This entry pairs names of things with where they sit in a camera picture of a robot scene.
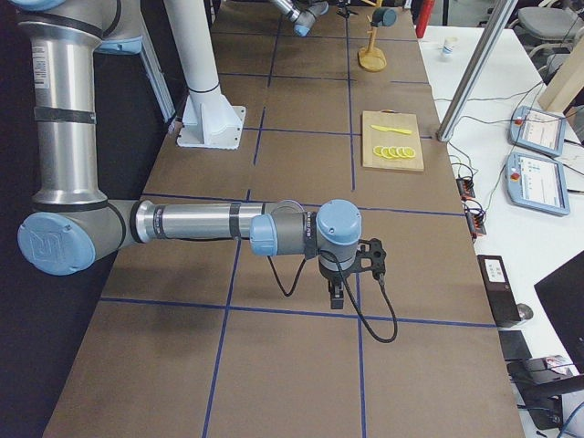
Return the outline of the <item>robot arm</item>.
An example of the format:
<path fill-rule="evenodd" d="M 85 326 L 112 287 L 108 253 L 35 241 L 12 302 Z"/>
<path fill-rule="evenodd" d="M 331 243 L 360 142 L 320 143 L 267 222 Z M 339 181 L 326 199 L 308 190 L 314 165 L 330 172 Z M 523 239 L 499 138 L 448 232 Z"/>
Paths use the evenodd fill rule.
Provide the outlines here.
<path fill-rule="evenodd" d="M 308 1 L 308 6 L 304 9 L 300 9 L 289 0 L 270 0 L 270 3 L 294 25 L 294 32 L 300 37 L 305 37 L 317 18 L 325 15 L 329 10 L 327 1 Z"/>
<path fill-rule="evenodd" d="M 316 258 L 340 309 L 349 276 L 362 269 L 361 216 L 345 200 L 316 212 L 299 203 L 155 204 L 111 200 L 99 189 L 94 92 L 95 53 L 137 54 L 164 116 L 173 111 L 166 81 L 137 1 L 19 1 L 28 34 L 40 153 L 35 211 L 20 225 L 24 257 L 66 276 L 124 246 L 155 239 L 246 240 L 259 256 Z"/>

